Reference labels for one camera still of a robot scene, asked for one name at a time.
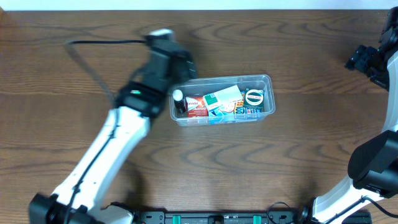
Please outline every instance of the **clear plastic bin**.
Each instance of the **clear plastic bin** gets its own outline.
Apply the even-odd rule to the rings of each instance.
[[[181,90],[184,96],[204,96],[219,90],[237,85],[240,90],[255,89],[264,90],[264,109],[263,112],[253,114],[229,114],[215,117],[188,118],[187,112],[181,114],[174,106],[172,95],[169,96],[170,115],[180,126],[198,126],[208,124],[225,124],[248,121],[263,120],[275,111],[274,92],[272,90],[271,79],[268,75],[245,75],[236,77],[219,78],[198,78],[189,80],[183,85],[176,85],[171,89]]]

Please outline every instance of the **white wall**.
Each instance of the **white wall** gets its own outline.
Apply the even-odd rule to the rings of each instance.
[[[398,0],[0,0],[4,10],[390,9]]]

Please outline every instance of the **brown wooden surface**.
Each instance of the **brown wooden surface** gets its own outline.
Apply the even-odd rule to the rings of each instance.
[[[344,63],[377,46],[387,11],[7,12],[0,27],[0,223],[27,223],[102,127],[109,106],[67,57],[70,39],[138,39],[169,27],[199,77],[268,74],[276,112],[258,123],[180,128],[169,109],[129,156],[106,201],[167,210],[296,207],[345,175],[377,135],[387,94]],[[140,45],[81,46],[116,91],[146,61]],[[396,199],[381,202],[398,213]],[[396,223],[373,206],[375,223]]]

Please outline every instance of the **wood grain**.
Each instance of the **wood grain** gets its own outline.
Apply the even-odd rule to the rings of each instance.
[[[180,128],[169,109],[129,156],[104,204],[167,210],[299,206],[345,175],[377,135],[387,94],[344,63],[377,46],[386,11],[8,12],[0,32],[0,223],[27,223],[102,127],[108,102],[70,60],[70,39],[138,39],[169,27],[199,77],[270,75],[276,112],[258,123]],[[146,61],[141,45],[79,48],[113,90]],[[397,200],[381,202],[398,213]],[[396,223],[371,205],[375,223]]]

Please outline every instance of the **green strip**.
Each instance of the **green strip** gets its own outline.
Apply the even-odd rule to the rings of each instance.
[[[181,224],[181,216],[180,215],[173,216],[173,224]]]
[[[253,215],[253,224],[261,224],[261,216]]]

